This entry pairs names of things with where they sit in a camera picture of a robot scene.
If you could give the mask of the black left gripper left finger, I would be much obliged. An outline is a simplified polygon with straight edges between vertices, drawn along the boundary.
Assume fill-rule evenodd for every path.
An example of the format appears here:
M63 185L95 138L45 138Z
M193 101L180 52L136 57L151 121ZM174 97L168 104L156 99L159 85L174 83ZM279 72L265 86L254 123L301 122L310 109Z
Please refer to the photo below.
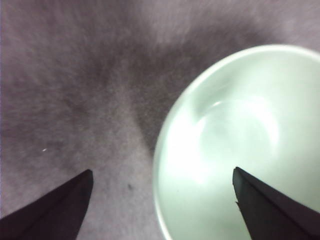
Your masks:
M2 240L75 240L87 213L93 171L87 169L0 219Z

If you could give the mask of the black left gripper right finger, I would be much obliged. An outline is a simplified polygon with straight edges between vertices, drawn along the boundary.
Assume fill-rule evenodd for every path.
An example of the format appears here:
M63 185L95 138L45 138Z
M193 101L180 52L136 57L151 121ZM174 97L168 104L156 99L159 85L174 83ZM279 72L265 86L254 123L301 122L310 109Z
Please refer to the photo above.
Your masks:
M318 240L320 213L240 167L232 174L237 205L252 240Z

